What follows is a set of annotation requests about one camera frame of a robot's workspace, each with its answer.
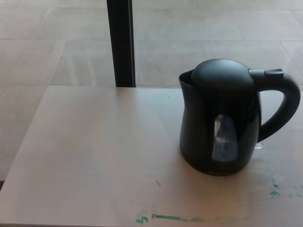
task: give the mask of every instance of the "tiled floor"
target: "tiled floor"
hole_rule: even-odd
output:
[[[303,0],[133,0],[137,84],[177,87],[210,58],[303,85]],[[0,180],[47,86],[114,87],[106,0],[0,0]]]

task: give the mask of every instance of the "black kettle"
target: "black kettle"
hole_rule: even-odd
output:
[[[278,70],[251,70],[213,59],[179,76],[185,102],[180,146],[185,160],[210,175],[230,175],[250,160],[257,142],[281,129],[300,103],[300,89]],[[284,99],[261,125],[260,92],[277,90]]]

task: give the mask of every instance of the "white table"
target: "white table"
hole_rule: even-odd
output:
[[[265,118],[281,99],[262,94]],[[184,161],[183,108],[180,89],[49,87],[0,192],[0,225],[303,226],[303,105],[229,177]]]

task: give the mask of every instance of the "green mark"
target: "green mark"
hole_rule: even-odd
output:
[[[190,222],[203,222],[204,220],[202,218],[192,218],[189,221]]]
[[[187,219],[183,219],[183,218],[177,217],[177,216],[164,216],[164,215],[152,214],[151,218],[162,218],[162,219],[168,219],[168,220],[176,220],[176,221],[185,221],[185,222],[187,222]]]
[[[276,191],[272,191],[271,193],[270,193],[270,195],[271,195],[271,197],[274,199],[274,198],[278,198],[278,197],[280,197],[280,193],[278,193],[278,192],[276,192]]]
[[[274,187],[275,187],[275,188],[278,188],[278,187],[279,187],[279,185],[276,184],[276,182],[275,182],[274,179],[273,179],[273,184],[274,184]]]
[[[148,218],[146,216],[143,216],[141,219],[137,219],[136,222],[143,225],[145,222],[148,222]]]

